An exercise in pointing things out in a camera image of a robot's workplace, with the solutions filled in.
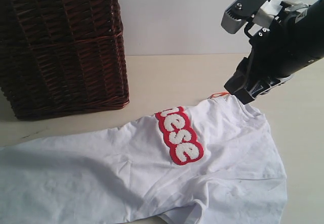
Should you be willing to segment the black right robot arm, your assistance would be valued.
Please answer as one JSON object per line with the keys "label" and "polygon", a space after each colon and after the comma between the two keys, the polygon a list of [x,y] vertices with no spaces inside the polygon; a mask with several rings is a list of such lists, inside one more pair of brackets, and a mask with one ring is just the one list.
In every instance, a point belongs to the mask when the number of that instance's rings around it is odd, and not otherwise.
{"label": "black right robot arm", "polygon": [[261,28],[249,38],[249,56],[241,60],[224,85],[243,104],[323,59],[323,0],[301,13],[282,12],[269,29]]}

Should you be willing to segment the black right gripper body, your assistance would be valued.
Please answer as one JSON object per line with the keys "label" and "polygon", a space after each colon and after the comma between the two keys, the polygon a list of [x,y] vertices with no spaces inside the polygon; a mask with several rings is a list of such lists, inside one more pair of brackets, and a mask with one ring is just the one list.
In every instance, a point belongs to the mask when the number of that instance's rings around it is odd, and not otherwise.
{"label": "black right gripper body", "polygon": [[252,46],[251,53],[242,62],[250,62],[250,82],[261,78],[288,77],[295,73],[295,45],[291,30],[280,24],[272,24],[269,29],[260,28],[254,35],[250,34],[253,24],[244,28]]}

